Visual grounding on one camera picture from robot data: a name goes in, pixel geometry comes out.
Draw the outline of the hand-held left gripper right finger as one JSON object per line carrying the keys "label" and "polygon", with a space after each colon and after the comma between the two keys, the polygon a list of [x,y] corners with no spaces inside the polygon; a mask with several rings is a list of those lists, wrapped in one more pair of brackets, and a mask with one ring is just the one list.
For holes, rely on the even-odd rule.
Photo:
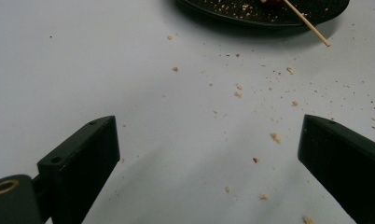
{"label": "hand-held left gripper right finger", "polygon": [[298,158],[357,224],[375,224],[375,143],[313,115],[303,120]]}

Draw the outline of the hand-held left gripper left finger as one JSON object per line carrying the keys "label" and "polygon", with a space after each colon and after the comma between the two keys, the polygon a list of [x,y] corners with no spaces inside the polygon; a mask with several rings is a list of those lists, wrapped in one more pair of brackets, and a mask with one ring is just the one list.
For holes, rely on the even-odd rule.
{"label": "hand-held left gripper left finger", "polygon": [[41,159],[53,224],[81,224],[119,160],[114,116],[85,124]]}

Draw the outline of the wooden skewer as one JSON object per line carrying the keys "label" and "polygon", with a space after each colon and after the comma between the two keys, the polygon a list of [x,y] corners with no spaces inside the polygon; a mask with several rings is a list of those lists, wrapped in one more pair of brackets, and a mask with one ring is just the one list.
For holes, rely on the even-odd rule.
{"label": "wooden skewer", "polygon": [[283,0],[294,13],[307,25],[307,27],[322,41],[322,43],[329,48],[331,43],[305,18],[305,16],[297,10],[288,0]]}

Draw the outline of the black round plate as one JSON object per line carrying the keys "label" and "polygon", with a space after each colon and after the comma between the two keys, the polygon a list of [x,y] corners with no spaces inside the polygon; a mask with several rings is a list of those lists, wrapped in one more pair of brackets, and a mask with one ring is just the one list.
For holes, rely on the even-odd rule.
{"label": "black round plate", "polygon": [[[268,6],[260,0],[176,0],[211,18],[260,28],[304,27],[305,22],[284,2]],[[337,18],[350,0],[287,0],[312,25]]]}

